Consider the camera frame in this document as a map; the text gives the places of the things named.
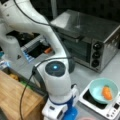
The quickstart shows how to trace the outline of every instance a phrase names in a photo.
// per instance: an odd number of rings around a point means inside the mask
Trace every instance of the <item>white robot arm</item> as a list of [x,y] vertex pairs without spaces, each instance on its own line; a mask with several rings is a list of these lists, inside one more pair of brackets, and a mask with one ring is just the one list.
[[37,64],[38,79],[45,83],[49,98],[43,109],[47,120],[60,120],[64,113],[74,106],[78,90],[71,88],[69,73],[74,69],[74,61],[62,45],[45,17],[39,14],[29,0],[0,0],[0,10],[6,24],[13,30],[44,35],[55,54],[46,62]]

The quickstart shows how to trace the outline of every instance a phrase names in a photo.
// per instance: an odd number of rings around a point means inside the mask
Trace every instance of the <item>countertop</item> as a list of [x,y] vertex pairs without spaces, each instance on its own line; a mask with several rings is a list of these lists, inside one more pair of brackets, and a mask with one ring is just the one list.
[[[18,73],[20,73],[21,75],[23,75],[24,77],[28,79],[29,76],[31,75],[32,67],[36,63],[44,60],[46,57],[47,57],[46,55],[40,55],[39,57],[34,59],[29,64],[23,65],[19,68],[17,68],[16,66],[13,66],[13,68],[16,71],[18,71]],[[72,84],[76,83],[79,88],[79,92],[81,93],[92,80],[104,77],[104,78],[113,80],[120,88],[120,77],[119,77],[120,76],[120,62],[119,61],[120,61],[120,50],[101,73],[97,73],[83,65],[76,63],[75,70],[70,75]],[[96,120],[107,120],[101,115],[99,115],[98,113],[96,113],[95,111],[81,104],[80,102],[78,102],[77,108],[79,110],[80,118],[94,117],[96,118]]]

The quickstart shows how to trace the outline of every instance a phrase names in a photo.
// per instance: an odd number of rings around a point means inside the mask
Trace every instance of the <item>wooden table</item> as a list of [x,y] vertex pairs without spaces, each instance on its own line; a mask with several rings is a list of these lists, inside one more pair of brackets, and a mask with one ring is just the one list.
[[[19,104],[23,89],[21,83],[0,71],[0,107],[9,120],[21,120]],[[22,102],[24,120],[42,120],[43,105],[43,97],[27,88]]]

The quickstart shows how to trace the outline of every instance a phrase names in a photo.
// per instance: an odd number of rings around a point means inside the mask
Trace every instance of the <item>carrot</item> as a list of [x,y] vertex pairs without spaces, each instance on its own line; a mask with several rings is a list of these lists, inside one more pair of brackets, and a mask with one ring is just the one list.
[[44,53],[45,53],[45,54],[48,54],[48,53],[50,53],[51,51],[52,51],[52,48],[49,47],[48,49],[46,49],[46,50],[44,51]]
[[106,100],[112,100],[112,93],[110,91],[110,88],[108,86],[104,86],[102,90],[102,95]]

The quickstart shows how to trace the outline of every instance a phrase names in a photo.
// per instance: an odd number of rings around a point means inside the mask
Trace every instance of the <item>black cable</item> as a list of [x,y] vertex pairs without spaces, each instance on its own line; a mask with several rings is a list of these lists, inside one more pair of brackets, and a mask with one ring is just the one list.
[[21,120],[24,120],[24,119],[23,119],[23,116],[22,116],[22,99],[23,99],[25,90],[26,90],[26,88],[27,88],[27,86],[28,86],[28,84],[29,84],[29,82],[30,82],[30,80],[31,80],[31,78],[32,78],[33,75],[34,75],[34,74],[32,73],[31,76],[30,76],[30,78],[29,78],[29,80],[28,80],[28,82],[27,82],[27,84],[25,85],[25,88],[24,88],[24,90],[23,90],[23,92],[22,92],[22,95],[21,95],[21,98],[20,98],[20,106],[19,106],[19,109],[20,109],[20,117],[21,117]]
[[35,23],[37,23],[37,24],[41,24],[41,25],[51,26],[49,22],[48,22],[49,24],[45,24],[45,23],[41,23],[41,22],[37,22],[37,21],[33,20],[32,18],[30,18],[28,15],[26,15],[26,14],[21,10],[21,8],[18,6],[18,4],[16,3],[15,0],[13,0],[13,1],[14,1],[15,5],[17,6],[17,8],[18,8],[27,18],[29,18],[29,19],[32,20],[33,22],[35,22]]

